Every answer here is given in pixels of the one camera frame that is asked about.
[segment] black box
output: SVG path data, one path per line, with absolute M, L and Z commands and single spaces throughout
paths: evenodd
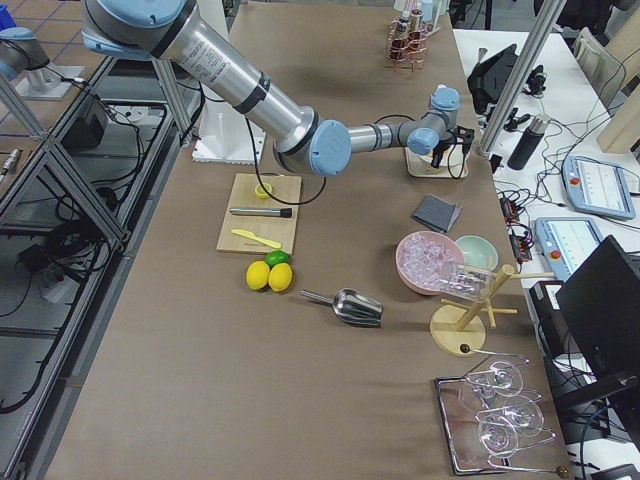
M 546 344 L 547 354 L 551 358 L 580 351 L 569 333 L 560 312 L 560 305 L 556 300 L 555 294 L 563 284 L 564 282 L 560 280 L 542 281 L 529 289 L 529 295 L 544 334 L 542 340 Z

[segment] thermos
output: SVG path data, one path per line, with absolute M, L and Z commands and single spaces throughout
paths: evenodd
M 514 170 L 522 170 L 527 164 L 536 147 L 544 137 L 544 132 L 551 118 L 548 115 L 540 114 L 533 117 L 531 124 L 520 137 L 518 145 L 509 157 L 507 166 Z

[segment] black monitor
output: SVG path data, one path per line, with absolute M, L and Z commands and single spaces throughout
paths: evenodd
M 640 265 L 608 236 L 557 292 L 596 382 L 556 399 L 559 411 L 607 397 L 640 446 Z

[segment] robotic arm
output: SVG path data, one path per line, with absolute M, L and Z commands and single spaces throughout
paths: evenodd
M 179 64 L 271 135 L 276 159 L 291 172 L 337 175 L 352 153 L 408 146 L 426 155 L 459 136 L 460 97 L 452 88 L 438 88 L 418 121 L 347 128 L 297 105 L 202 20 L 196 0 L 85 0 L 84 5 L 86 46 Z

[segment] brown table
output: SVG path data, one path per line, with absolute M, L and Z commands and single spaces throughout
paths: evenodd
M 298 103 L 348 125 L 425 111 L 436 85 L 463 92 L 459 123 L 475 126 L 451 28 L 430 40 L 423 71 L 385 66 L 385 8 L 250 3 L 232 42 Z M 263 171 L 275 166 L 270 155 Z M 244 284 L 258 257 L 217 253 L 236 172 L 248 167 L 178 158 L 136 258 L 48 479 L 372 479 L 452 476 L 433 379 L 462 375 L 428 333 L 439 299 L 407 289 L 394 252 L 424 195 L 462 206 L 449 236 L 482 235 L 510 249 L 489 165 L 472 159 L 463 181 L 411 178 L 400 150 L 360 154 L 301 208 L 284 294 Z M 304 179 L 303 196 L 318 178 Z M 532 358 L 527 384 L 550 398 L 518 285 L 499 306 L 486 348 Z M 341 324 L 301 298 L 306 288 L 365 292 L 385 308 L 380 330 Z M 559 432 L 552 403 L 547 424 Z M 561 439 L 528 465 L 567 464 Z

